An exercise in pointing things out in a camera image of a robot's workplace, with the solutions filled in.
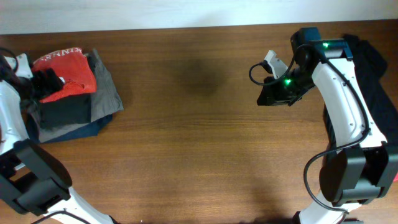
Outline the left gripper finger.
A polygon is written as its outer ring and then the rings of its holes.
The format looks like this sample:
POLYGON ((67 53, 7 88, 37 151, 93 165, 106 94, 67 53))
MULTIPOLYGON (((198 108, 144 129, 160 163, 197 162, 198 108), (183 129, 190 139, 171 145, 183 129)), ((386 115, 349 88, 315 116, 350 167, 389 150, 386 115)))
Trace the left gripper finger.
POLYGON ((42 99, 45 96, 45 73, 43 71, 34 72, 31 82, 34 98, 38 100, 42 99))
POLYGON ((45 79, 46 89, 49 93, 55 93, 63 89, 64 82, 52 68, 45 70, 45 79))

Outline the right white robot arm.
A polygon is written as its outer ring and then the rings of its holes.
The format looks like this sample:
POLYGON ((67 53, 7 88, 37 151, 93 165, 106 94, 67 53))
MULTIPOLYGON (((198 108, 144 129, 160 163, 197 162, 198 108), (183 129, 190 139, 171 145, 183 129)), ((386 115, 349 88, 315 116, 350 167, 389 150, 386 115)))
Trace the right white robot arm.
POLYGON ((397 174, 397 145, 382 130, 377 113, 363 95, 352 51, 343 39, 291 40, 286 65, 270 50, 259 63, 268 74, 261 82, 260 106, 291 106, 317 88, 325 103, 328 148, 320 191, 292 223, 346 223, 353 211, 384 197, 397 174))

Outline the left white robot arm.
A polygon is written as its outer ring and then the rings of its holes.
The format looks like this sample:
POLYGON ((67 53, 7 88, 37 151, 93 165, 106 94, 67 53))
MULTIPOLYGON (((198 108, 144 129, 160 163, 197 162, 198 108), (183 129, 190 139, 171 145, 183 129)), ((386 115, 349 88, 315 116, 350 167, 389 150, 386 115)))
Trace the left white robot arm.
POLYGON ((65 166, 31 141, 22 119, 16 69, 1 62, 1 200, 41 223, 115 223, 81 197, 65 166))

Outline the orange t-shirt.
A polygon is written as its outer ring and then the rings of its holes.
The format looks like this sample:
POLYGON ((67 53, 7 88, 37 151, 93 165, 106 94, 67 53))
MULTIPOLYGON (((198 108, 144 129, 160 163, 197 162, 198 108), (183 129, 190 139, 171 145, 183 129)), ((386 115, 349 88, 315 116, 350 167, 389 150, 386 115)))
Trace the orange t-shirt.
POLYGON ((56 50, 33 62, 32 69, 35 72, 48 68, 51 68, 65 83, 61 90, 40 100, 41 103, 50 103, 68 96, 94 93, 97 90, 96 78, 80 47, 56 50))

